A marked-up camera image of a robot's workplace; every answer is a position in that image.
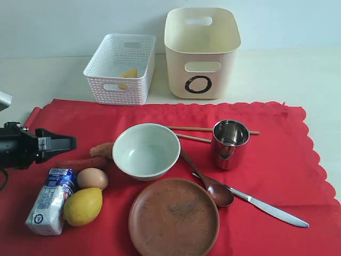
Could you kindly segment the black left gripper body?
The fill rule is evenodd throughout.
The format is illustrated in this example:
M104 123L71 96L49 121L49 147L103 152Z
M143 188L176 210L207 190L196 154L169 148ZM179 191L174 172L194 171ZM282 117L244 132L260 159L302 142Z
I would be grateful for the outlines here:
M45 140L50 137L46 129L33 134L19 122L6 122L1 128L1 168L26 169L32 163L46 162Z

